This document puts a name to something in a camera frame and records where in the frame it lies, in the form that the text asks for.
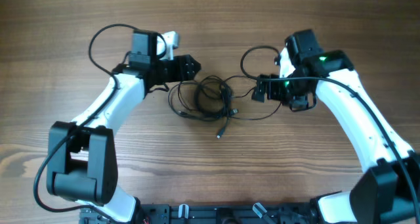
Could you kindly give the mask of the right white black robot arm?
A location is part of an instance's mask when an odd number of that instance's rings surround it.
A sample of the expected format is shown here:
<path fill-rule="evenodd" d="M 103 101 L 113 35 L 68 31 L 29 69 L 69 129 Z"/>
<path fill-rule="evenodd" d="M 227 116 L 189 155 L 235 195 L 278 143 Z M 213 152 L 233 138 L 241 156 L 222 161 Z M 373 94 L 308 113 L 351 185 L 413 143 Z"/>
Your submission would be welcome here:
<path fill-rule="evenodd" d="M 419 154 L 386 121 L 349 57 L 324 51 L 312 30 L 295 32 L 277 51 L 278 74 L 259 75 L 255 101 L 275 100 L 294 112 L 324 103 L 353 145 L 362 177 L 348 192 L 310 201 L 307 223 L 396 223 L 419 217 Z"/>

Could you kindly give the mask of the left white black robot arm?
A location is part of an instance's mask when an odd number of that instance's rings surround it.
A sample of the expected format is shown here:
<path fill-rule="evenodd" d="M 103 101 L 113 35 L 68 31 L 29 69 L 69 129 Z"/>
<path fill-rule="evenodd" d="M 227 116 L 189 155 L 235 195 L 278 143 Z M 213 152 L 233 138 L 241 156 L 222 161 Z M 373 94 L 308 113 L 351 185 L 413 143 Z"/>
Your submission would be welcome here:
<path fill-rule="evenodd" d="M 134 30 L 131 50 L 110 71 L 98 98 L 70 122 L 49 131 L 47 191 L 77 202 L 110 223 L 146 223 L 140 200 L 118 186 L 115 135 L 131 111 L 153 91 L 194 79 L 201 65 L 191 55 L 175 56 L 179 35 Z"/>

